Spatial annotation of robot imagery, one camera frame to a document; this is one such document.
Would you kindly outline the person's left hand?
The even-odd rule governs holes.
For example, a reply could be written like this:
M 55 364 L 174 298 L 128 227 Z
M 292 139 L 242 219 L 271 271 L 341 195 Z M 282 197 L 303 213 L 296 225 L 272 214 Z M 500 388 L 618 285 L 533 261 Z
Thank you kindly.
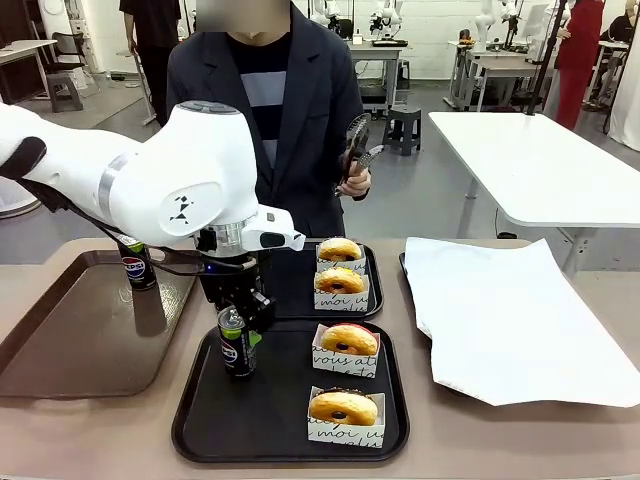
M 368 168 L 362 168 L 356 163 L 350 167 L 348 177 L 337 188 L 343 195 L 354 201 L 362 200 L 368 194 L 372 184 L 372 177 Z

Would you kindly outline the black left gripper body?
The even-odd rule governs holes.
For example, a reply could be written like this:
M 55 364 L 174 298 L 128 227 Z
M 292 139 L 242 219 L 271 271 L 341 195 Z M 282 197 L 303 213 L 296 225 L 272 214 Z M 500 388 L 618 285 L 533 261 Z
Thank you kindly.
M 207 301 L 217 312 L 234 307 L 239 314 L 246 314 L 252 291 L 269 297 L 265 293 L 259 254 L 208 259 L 204 263 L 200 283 Z

